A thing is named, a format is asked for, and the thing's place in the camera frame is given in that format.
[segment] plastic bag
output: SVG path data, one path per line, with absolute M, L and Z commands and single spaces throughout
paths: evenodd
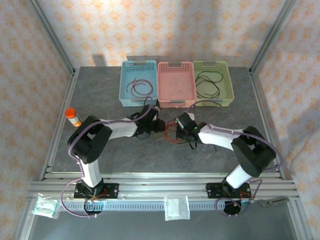
M 34 215 L 57 219 L 60 210 L 61 201 L 59 196 L 45 196 L 39 193 L 32 213 Z
M 165 220 L 190 219 L 188 196 L 165 196 L 164 197 Z

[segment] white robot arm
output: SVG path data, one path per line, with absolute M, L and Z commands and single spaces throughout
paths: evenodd
M 83 169 L 82 183 L 79 183 L 81 189 L 77 189 L 78 192 L 83 193 L 82 196 L 96 197 L 105 190 L 99 170 L 98 158 L 108 140 L 120 137 L 136 137 L 144 133 L 160 133 L 165 130 L 165 122 L 158 118 L 159 108 L 151 107 L 150 110 L 149 108 L 146 105 L 140 113 L 137 112 L 129 118 L 117 121 L 101 120 L 91 115 L 69 138 L 68 145 L 74 144 L 71 151 L 80 160 Z M 100 121 L 104 123 L 97 124 L 86 130 L 93 123 Z M 82 136 L 74 143 L 74 140 L 79 135 Z
M 239 165 L 222 181 L 222 189 L 226 196 L 231 196 L 250 179 L 259 177 L 276 157 L 276 153 L 265 143 L 252 137 L 232 134 L 233 132 L 247 133 L 263 138 L 255 127 L 233 130 L 204 122 L 197 124 L 194 121 L 194 115 L 187 112 L 176 117 L 175 122 L 177 139 L 194 143 L 195 147 L 197 144 L 212 144 L 234 151 Z

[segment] patterned wallpaper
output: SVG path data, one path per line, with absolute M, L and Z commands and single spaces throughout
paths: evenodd
M 269 126 L 320 239 L 320 3 L 298 0 L 258 76 Z
M 39 0 L 73 66 L 126 56 L 249 67 L 285 0 Z
M 70 74 L 26 0 L 1 0 L 0 16 L 0 239 L 10 240 Z

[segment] black mounting plate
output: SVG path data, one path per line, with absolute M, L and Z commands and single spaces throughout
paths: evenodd
M 119 193 L 119 183 L 103 183 L 102 192 L 106 190 L 106 195 L 98 197 L 99 199 L 117 199 Z M 91 196 L 85 191 L 82 183 L 77 183 L 74 190 L 74 199 L 90 199 Z
M 206 184 L 205 189 L 208 195 L 208 199 L 219 199 L 219 198 L 231 198 L 231 199 L 240 199 L 240 191 L 251 195 L 249 183 L 242 184 L 237 191 L 233 192 L 231 195 L 224 193 L 222 189 L 223 184 L 219 182 L 209 182 Z

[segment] black cable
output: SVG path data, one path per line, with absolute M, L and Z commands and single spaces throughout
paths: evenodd
M 144 139 L 147 139 L 148 137 L 150 137 L 151 133 L 149 132 L 149 135 L 144 137 L 144 138 L 141 138 L 141 137 L 138 137 L 139 135 L 135 136 L 137 139 L 140 139 L 140 140 L 144 140 Z
M 203 73 L 218 73 L 221 75 L 221 79 L 219 81 L 213 81 L 211 80 L 211 78 L 209 78 L 208 76 L 206 75 L 201 75 Z M 203 98 L 203 99 L 217 99 L 219 98 L 220 96 L 220 88 L 216 85 L 216 83 L 220 83 L 222 80 L 224 79 L 224 76 L 222 75 L 221 72 L 218 72 L 218 71 L 202 71 L 198 74 L 198 76 L 196 77 L 195 79 L 195 83 L 196 83 L 196 87 L 199 86 L 200 84 L 202 83 L 211 83 L 215 86 L 216 88 L 216 92 L 214 94 L 208 94 L 208 93 L 203 93 L 204 95 L 208 95 L 207 96 L 204 96 L 204 95 L 201 95 L 198 90 L 196 91 L 196 94 L 198 95 L 198 97 L 200 98 Z
M 190 142 L 190 141 L 188 141 L 188 144 L 189 144 L 189 146 L 190 146 L 190 148 L 191 148 L 192 150 L 196 150 L 196 149 L 197 149 L 197 143 L 196 143 L 196 142 L 194 143 L 194 146 L 191 145 L 191 142 Z

